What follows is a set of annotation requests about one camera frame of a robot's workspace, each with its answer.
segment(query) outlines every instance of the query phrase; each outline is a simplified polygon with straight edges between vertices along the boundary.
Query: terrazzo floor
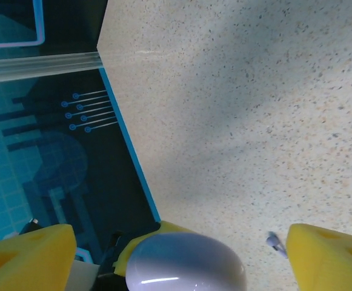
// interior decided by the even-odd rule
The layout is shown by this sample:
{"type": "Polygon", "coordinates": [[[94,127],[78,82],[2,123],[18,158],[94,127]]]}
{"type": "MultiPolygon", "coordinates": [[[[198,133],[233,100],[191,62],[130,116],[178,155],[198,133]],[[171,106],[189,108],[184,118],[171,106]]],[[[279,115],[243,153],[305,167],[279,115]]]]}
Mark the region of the terrazzo floor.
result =
{"type": "Polygon", "coordinates": [[[352,234],[352,1],[109,1],[98,44],[161,218],[297,290],[265,245],[352,234]]]}

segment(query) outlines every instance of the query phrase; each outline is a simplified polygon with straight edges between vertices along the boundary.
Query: blue trim strip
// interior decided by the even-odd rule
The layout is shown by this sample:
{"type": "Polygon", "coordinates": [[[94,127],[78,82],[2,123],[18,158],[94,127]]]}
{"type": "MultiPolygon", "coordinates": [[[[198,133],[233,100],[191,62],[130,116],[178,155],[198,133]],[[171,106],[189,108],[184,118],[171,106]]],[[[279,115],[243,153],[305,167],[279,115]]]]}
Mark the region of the blue trim strip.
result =
{"type": "Polygon", "coordinates": [[[36,45],[40,45],[45,41],[44,9],[42,8],[42,0],[33,0],[33,9],[35,10],[36,19],[36,45]]]}
{"type": "Polygon", "coordinates": [[[84,262],[93,264],[91,253],[80,247],[76,248],[76,256],[80,256],[84,262]]]}
{"type": "Polygon", "coordinates": [[[102,79],[103,79],[103,83],[104,83],[105,88],[107,90],[108,97],[110,98],[111,104],[112,104],[112,106],[114,108],[116,119],[118,120],[118,123],[119,123],[119,127],[122,130],[122,134],[123,134],[123,137],[125,139],[128,151],[130,152],[130,156],[131,156],[131,158],[133,160],[133,164],[134,164],[135,169],[137,171],[138,178],[139,178],[139,180],[141,182],[141,185],[142,185],[142,188],[143,188],[143,190],[145,192],[146,199],[147,199],[147,202],[149,203],[151,212],[152,212],[152,214],[154,216],[155,221],[161,221],[161,219],[159,217],[159,214],[158,214],[158,211],[157,211],[156,204],[154,203],[153,197],[151,196],[149,186],[147,185],[144,173],[143,173],[141,165],[139,163],[137,154],[136,154],[136,152],[134,150],[133,143],[131,142],[131,139],[130,139],[130,137],[128,135],[125,122],[123,121],[122,113],[121,113],[121,111],[120,111],[120,109],[118,107],[118,103],[116,102],[113,89],[111,88],[110,81],[108,80],[108,77],[107,77],[107,73],[106,73],[106,71],[104,69],[99,69],[99,71],[101,73],[101,76],[102,76],[102,79]]]}

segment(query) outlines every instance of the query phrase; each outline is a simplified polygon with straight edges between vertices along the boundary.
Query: yellow foam block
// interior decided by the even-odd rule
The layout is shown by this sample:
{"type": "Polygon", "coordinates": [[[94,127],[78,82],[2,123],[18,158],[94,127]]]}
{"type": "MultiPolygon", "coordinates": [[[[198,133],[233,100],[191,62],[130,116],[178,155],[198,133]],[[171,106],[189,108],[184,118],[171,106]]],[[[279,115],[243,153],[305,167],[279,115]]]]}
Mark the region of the yellow foam block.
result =
{"type": "Polygon", "coordinates": [[[352,235],[293,224],[286,247],[301,291],[352,291],[352,235]]]}
{"type": "Polygon", "coordinates": [[[67,224],[0,241],[0,291],[64,291],[75,252],[67,224]]]}
{"type": "Polygon", "coordinates": [[[129,244],[124,248],[124,250],[119,254],[118,260],[113,264],[115,267],[114,274],[119,276],[126,276],[126,267],[128,263],[128,259],[130,258],[131,254],[133,253],[135,247],[144,239],[148,238],[149,236],[156,235],[158,233],[169,233],[169,232],[192,232],[185,227],[177,226],[176,224],[161,221],[160,228],[155,231],[148,233],[147,235],[142,235],[138,238],[132,239],[129,244]]]}

